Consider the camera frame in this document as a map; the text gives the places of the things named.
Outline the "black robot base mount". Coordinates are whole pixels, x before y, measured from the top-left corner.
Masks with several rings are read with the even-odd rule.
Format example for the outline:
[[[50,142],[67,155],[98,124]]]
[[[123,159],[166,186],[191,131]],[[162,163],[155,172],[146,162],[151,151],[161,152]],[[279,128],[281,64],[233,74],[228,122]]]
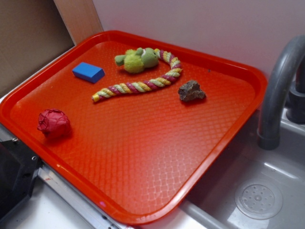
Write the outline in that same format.
[[[21,140],[0,143],[1,221],[31,198],[40,165],[40,157]]]

